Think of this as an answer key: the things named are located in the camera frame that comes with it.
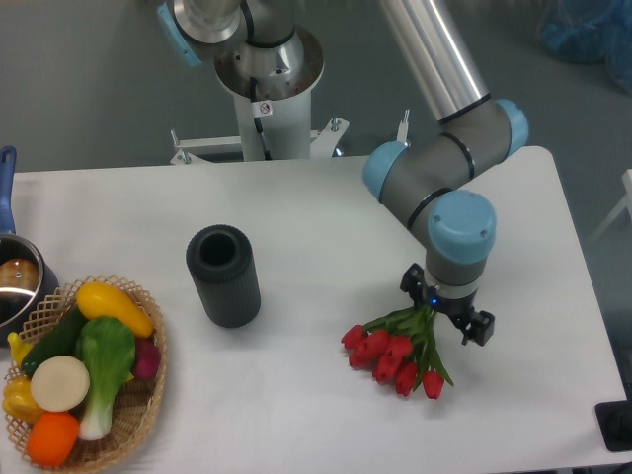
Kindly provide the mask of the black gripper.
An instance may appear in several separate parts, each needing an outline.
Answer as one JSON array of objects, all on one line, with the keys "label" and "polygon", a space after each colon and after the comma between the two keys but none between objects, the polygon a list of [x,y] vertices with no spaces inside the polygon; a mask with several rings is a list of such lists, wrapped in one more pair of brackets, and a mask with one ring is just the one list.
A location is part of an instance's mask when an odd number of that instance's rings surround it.
[{"label": "black gripper", "polygon": [[426,305],[447,316],[462,333],[463,346],[470,341],[485,346],[494,334],[495,316],[474,308],[480,279],[478,277],[465,285],[448,285],[418,264],[413,264],[404,272],[400,289],[409,294],[416,308]]}]

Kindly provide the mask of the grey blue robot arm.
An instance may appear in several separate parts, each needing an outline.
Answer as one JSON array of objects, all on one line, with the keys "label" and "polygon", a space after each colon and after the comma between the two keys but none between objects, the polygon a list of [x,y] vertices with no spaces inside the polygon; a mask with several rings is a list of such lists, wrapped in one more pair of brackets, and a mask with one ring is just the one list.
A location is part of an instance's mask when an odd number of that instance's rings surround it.
[{"label": "grey blue robot arm", "polygon": [[[491,204],[467,183],[516,153],[528,122],[514,103],[493,100],[440,1],[384,1],[381,10],[439,125],[422,149],[404,133],[377,147],[366,187],[426,251],[402,289],[446,315],[465,341],[484,345],[494,316],[473,301],[495,242]],[[157,9],[174,50],[189,65],[212,61],[232,95],[247,161],[329,156],[311,129],[311,92],[324,58],[289,1],[164,1]]]}]

